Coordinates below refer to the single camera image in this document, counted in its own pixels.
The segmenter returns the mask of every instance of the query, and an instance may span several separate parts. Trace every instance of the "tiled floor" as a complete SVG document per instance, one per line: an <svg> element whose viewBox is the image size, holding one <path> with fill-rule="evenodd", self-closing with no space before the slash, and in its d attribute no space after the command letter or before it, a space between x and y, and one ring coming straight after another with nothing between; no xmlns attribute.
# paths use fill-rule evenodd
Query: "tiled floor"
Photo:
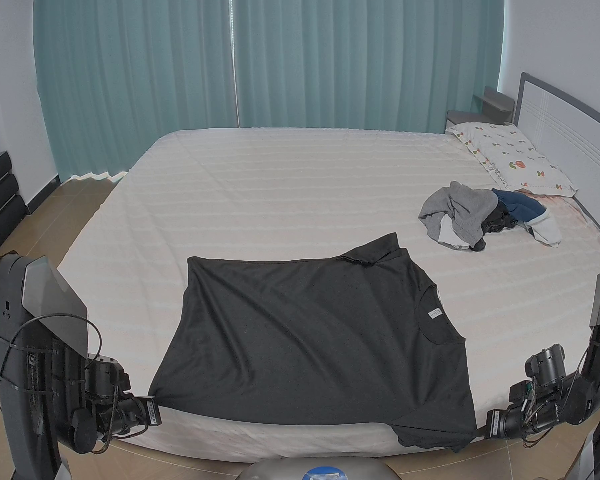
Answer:
<svg viewBox="0 0 600 480"><path fill-rule="evenodd" d="M33 215L24 219L1 247L58 265L80 230L112 190L107 180L72 180L58 188ZM597 422L555 428L542 443L524 449L520 442L478 442L455 454L449 450L384 459L404 480L489 479L549 480L565 474L584 437ZM64 450L74 480L231 480L244 464L197 460L115 442L103 455L78 455ZM0 414L0 480L13 466Z"/></svg>

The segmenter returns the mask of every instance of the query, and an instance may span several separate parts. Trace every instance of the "pillow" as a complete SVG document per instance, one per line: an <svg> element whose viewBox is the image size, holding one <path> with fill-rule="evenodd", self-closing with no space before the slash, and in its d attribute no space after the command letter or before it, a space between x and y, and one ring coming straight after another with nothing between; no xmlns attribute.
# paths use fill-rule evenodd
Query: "pillow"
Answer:
<svg viewBox="0 0 600 480"><path fill-rule="evenodd" d="M460 139L504 190L573 197L577 188L536 151L513 124L461 123L447 130Z"/></svg>

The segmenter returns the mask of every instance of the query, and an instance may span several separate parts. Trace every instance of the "teal curtain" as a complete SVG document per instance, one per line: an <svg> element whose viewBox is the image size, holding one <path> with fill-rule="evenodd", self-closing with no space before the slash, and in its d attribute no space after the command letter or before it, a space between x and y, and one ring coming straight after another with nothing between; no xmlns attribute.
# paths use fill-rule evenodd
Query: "teal curtain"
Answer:
<svg viewBox="0 0 600 480"><path fill-rule="evenodd" d="M442 132L496 86L504 0L233 0L240 126Z"/></svg>
<svg viewBox="0 0 600 480"><path fill-rule="evenodd" d="M237 125L228 0L34 0L60 177L128 170L180 129Z"/></svg>

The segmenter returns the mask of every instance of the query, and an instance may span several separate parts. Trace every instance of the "bed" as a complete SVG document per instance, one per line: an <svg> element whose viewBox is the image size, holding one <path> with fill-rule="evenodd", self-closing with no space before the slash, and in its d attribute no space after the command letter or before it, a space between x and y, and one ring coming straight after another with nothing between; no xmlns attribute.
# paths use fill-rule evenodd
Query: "bed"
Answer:
<svg viewBox="0 0 600 480"><path fill-rule="evenodd" d="M158 140L88 222L59 270L100 328L102 353L120 361L134 393L145 395L180 320L188 257L331 257L397 232L466 338L481 426L488 409L507 405L531 354L559 342L573 371L587 346L600 272L600 115L592 112L523 74L516 124L580 188L577 200L542 200L562 231L558 248L522 228L487 235L480 253L427 237L418 212L432 192L452 180L495 186L451 135L208 129ZM97 346L94 335L89 343ZM162 421L134 442L225 461L419 450L402 447L378 423L270 425L168 408Z"/></svg>

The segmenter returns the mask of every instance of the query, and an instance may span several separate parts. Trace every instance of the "blue sticker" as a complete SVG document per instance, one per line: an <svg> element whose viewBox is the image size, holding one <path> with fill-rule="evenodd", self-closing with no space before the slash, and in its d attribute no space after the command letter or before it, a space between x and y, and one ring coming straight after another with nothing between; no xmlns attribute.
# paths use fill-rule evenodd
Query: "blue sticker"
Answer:
<svg viewBox="0 0 600 480"><path fill-rule="evenodd" d="M347 476L338 468L320 466L307 471L302 480L347 480Z"/></svg>

